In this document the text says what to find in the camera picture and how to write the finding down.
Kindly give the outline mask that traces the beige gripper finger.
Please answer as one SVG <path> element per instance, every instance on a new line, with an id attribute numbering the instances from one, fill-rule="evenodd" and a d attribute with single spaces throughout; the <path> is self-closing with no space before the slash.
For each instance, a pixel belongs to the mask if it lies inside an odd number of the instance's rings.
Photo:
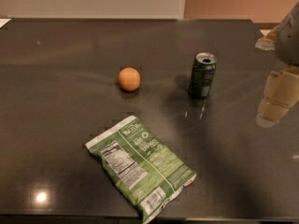
<path id="1" fill-rule="evenodd" d="M 261 50 L 274 50 L 278 34 L 278 27 L 276 26 L 271 30 L 262 30 L 262 34 L 263 36 L 258 39 L 255 47 Z"/>
<path id="2" fill-rule="evenodd" d="M 256 123 L 264 128 L 273 127 L 298 102 L 299 67 L 287 66 L 280 72 L 272 71 L 266 80 Z"/>

